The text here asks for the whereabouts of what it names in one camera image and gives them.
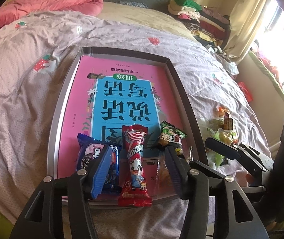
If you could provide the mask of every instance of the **silver bolt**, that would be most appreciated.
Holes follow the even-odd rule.
[[[200,174],[200,172],[199,172],[198,170],[196,170],[196,169],[191,169],[191,170],[189,170],[189,173],[190,173],[191,175],[199,175],[199,174]]]
[[[78,175],[85,175],[86,174],[86,170],[85,169],[80,169],[77,172]]]
[[[46,176],[46,177],[43,178],[43,181],[44,182],[50,182],[50,181],[52,181],[52,177],[51,176]]]
[[[227,182],[233,182],[233,181],[234,181],[234,178],[233,178],[232,176],[227,175],[227,176],[225,176],[225,180],[226,180]]]

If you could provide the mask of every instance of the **pink blanket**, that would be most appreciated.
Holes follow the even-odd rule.
[[[13,0],[0,8],[0,29],[34,11],[79,11],[96,16],[103,0]]]

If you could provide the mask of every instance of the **curtain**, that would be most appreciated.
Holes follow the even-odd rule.
[[[231,32],[224,51],[240,63],[249,51],[270,0],[238,0],[231,15]]]

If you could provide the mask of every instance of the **green label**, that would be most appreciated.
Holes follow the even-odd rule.
[[[131,74],[115,73],[113,78],[116,80],[136,81],[137,77]]]

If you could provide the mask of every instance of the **blue gripper pad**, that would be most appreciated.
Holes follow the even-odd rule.
[[[106,176],[109,172],[112,160],[112,148],[104,146],[98,158],[90,161],[86,170],[89,172],[87,177],[86,188],[84,191],[90,192],[90,198],[96,199],[101,194]]]

